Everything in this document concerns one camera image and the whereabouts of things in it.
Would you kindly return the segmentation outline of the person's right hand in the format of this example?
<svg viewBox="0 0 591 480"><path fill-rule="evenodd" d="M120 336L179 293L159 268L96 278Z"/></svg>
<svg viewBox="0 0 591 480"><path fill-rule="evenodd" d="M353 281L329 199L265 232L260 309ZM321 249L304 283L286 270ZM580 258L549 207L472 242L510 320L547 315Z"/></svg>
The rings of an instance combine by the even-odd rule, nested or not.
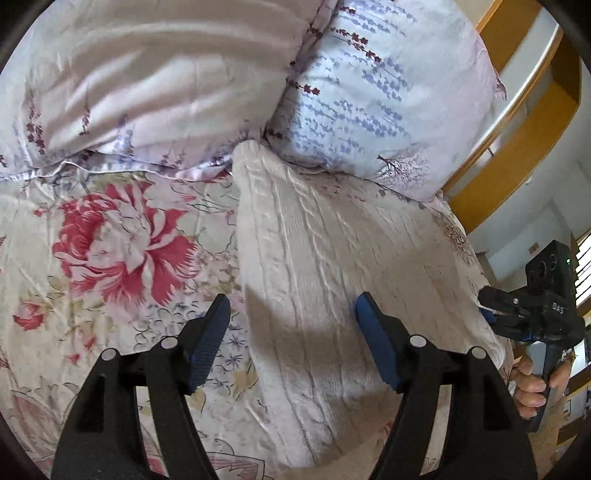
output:
<svg viewBox="0 0 591 480"><path fill-rule="evenodd" d="M571 375L572 361L567 358L561 362L553 371L548 382L535 376L533 370L533 361L527 355L522 355L514 361L510 374L510 380L515 382L514 404L520 416L525 420L536 417L540 413L541 407L547 403L547 398L544 395L547 388L553 395L552 405L564 397Z"/></svg>

